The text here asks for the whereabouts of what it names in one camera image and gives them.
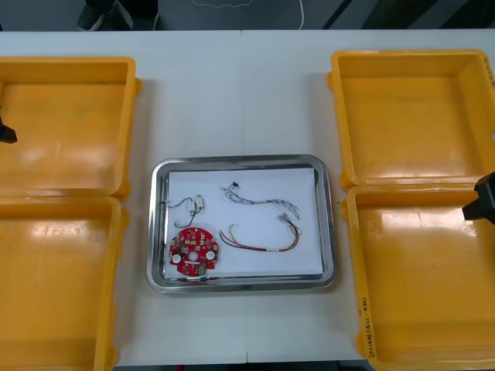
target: metal tray rim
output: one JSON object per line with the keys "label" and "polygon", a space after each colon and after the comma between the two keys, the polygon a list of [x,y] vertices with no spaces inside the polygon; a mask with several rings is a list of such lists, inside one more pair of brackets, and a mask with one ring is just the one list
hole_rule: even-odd
{"label": "metal tray rim", "polygon": [[[209,284],[204,284],[204,282],[189,282],[190,286],[184,287],[179,285],[164,286],[156,282],[153,277],[153,264],[154,264],[154,244],[155,244],[155,219],[156,219],[156,203],[157,203],[157,181],[159,172],[163,167],[171,164],[179,163],[224,163],[224,164],[237,164],[237,163],[249,163],[249,162],[277,162],[286,161],[294,163],[308,163],[311,165],[321,176],[323,181],[323,191],[325,193],[326,205],[324,215],[326,217],[326,232],[328,233],[329,240],[329,254],[332,260],[332,274],[322,281],[309,280],[309,279],[299,279],[299,276],[280,276],[280,279],[284,277],[290,277],[291,280],[284,280],[281,282],[271,281],[266,283],[247,283],[246,281],[249,277],[236,277],[232,282],[226,284],[220,284],[217,280],[210,280]],[[334,226],[333,226],[333,213],[331,205],[331,195],[329,192],[329,177],[328,171],[326,169],[325,163],[313,155],[249,155],[249,156],[221,156],[221,157],[202,157],[202,158],[167,158],[161,161],[154,168],[152,173],[152,184],[151,184],[151,194],[150,194],[150,208],[149,208],[149,218],[148,218],[148,251],[147,251],[147,264],[146,264],[146,277],[150,286],[160,293],[190,293],[190,292],[212,292],[212,291],[266,291],[266,290],[288,290],[288,289],[302,289],[302,288],[326,288],[329,287],[336,278],[338,274],[338,264],[336,256],[336,246],[335,246],[335,236],[334,236]]]}

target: white connector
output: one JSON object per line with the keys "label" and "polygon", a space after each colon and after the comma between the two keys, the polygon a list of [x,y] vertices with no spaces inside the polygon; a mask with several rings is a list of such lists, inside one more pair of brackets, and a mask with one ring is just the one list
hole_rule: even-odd
{"label": "white connector", "polygon": [[204,209],[203,197],[201,197],[201,195],[196,196],[196,205],[199,210]]}
{"label": "white connector", "polygon": [[193,215],[196,212],[196,203],[194,200],[189,201],[189,212]]}

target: stainless steel tray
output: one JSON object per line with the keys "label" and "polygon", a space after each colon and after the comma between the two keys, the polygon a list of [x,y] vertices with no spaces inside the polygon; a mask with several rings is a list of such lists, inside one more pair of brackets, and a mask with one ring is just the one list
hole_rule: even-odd
{"label": "stainless steel tray", "polygon": [[[323,264],[322,274],[274,275],[263,277],[165,277],[167,241],[167,209],[160,202],[168,199],[170,172],[221,172],[267,170],[281,168],[313,168],[315,174],[316,209]],[[328,172],[325,164],[311,155],[266,155],[210,158],[171,158],[160,162],[152,176],[149,205],[148,259],[146,275],[149,284],[162,293],[205,291],[288,290],[323,288],[336,276],[336,248]]]}

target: black clamp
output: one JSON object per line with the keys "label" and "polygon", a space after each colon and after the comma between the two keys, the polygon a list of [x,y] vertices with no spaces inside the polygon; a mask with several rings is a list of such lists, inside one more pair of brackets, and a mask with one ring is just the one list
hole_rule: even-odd
{"label": "black clamp", "polygon": [[463,207],[465,220],[488,219],[495,224],[495,172],[482,177],[474,186],[478,199]]}
{"label": "black clamp", "polygon": [[0,142],[4,143],[16,143],[17,135],[15,134],[15,130],[5,126],[2,123],[2,118],[0,117]]}

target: white paper sheet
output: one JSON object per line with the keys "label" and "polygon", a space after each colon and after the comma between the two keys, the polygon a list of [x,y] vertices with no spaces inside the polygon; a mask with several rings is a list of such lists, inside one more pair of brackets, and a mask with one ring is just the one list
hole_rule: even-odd
{"label": "white paper sheet", "polygon": [[[299,208],[297,220],[286,208],[273,204],[241,205],[225,197],[222,190],[232,182],[239,184],[235,192],[246,199],[284,199]],[[319,242],[318,217],[314,171],[311,168],[242,170],[228,172],[172,172],[169,178],[169,201],[177,204],[186,197],[201,195],[205,209],[196,215],[192,226],[204,228],[219,243],[218,264],[207,271],[207,277],[240,277],[286,274],[321,274],[322,256]],[[302,230],[298,245],[290,251],[266,253],[241,250],[223,243],[218,235],[228,235],[229,225],[234,228],[240,243],[280,249],[288,247],[293,235],[286,223],[278,219],[287,213]],[[170,241],[181,230],[174,222],[187,224],[190,219],[188,202],[169,209],[167,255]],[[176,266],[166,261],[166,278],[185,277]]]}

